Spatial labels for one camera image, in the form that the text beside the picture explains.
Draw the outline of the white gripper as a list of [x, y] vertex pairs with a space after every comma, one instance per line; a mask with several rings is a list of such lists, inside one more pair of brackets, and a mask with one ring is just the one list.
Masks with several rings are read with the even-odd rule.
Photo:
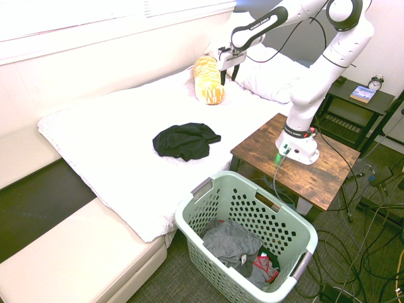
[[231, 51], [221, 52], [218, 55], [218, 70], [220, 72], [221, 85], [225, 85], [227, 69], [234, 67], [232, 73], [232, 81], [235, 81], [241, 63], [246, 60], [247, 52], [234, 54]]

